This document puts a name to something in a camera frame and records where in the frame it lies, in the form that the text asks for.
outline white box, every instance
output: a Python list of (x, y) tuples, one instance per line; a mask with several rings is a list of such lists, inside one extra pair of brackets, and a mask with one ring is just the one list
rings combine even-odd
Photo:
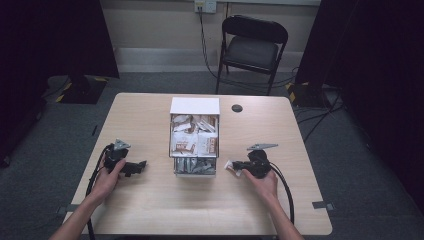
[(219, 98), (174, 97), (169, 156), (177, 176), (215, 176), (219, 156)]

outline chair leg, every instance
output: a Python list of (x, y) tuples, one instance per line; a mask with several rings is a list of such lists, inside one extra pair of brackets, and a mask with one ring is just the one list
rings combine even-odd
[(218, 77), (216, 78), (215, 94), (218, 94), (219, 80), (221, 79), (221, 72), (222, 72), (222, 63), (221, 63), (221, 61), (219, 61)]
[(275, 78), (275, 72), (273, 72), (272, 74), (271, 74), (271, 76), (269, 77), (269, 80), (268, 80), (268, 91), (266, 92), (266, 95), (267, 96), (269, 96), (269, 93), (271, 92), (271, 89), (272, 89), (272, 84), (274, 84), (274, 78)]

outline black folding chair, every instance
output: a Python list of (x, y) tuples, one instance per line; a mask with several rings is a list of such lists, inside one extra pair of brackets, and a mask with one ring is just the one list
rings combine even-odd
[[(227, 47), (227, 34), (233, 35)], [(222, 45), (215, 94), (218, 94), (223, 65), (270, 75), (269, 95), (281, 55), (288, 40), (279, 23), (234, 15), (222, 23)]]

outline table surface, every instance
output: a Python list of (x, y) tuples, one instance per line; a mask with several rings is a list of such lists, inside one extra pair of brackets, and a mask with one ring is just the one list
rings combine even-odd
[[(220, 99), (219, 158), (215, 178), (181, 178), (169, 157), (169, 110), (173, 97)], [(243, 111), (235, 113), (232, 105)], [(283, 172), (295, 206), (295, 226), (303, 235), (328, 235), (332, 226), (290, 102), (284, 97), (120, 93), (116, 96), (88, 161), (72, 204), (85, 196), (102, 149), (120, 138), (131, 144), (128, 162), (147, 160), (141, 174), (122, 177), (92, 216), (96, 234), (275, 235), (265, 207), (228, 160), (248, 161), (247, 147), (275, 143), (268, 159)], [(289, 215), (283, 184), (280, 202)]]

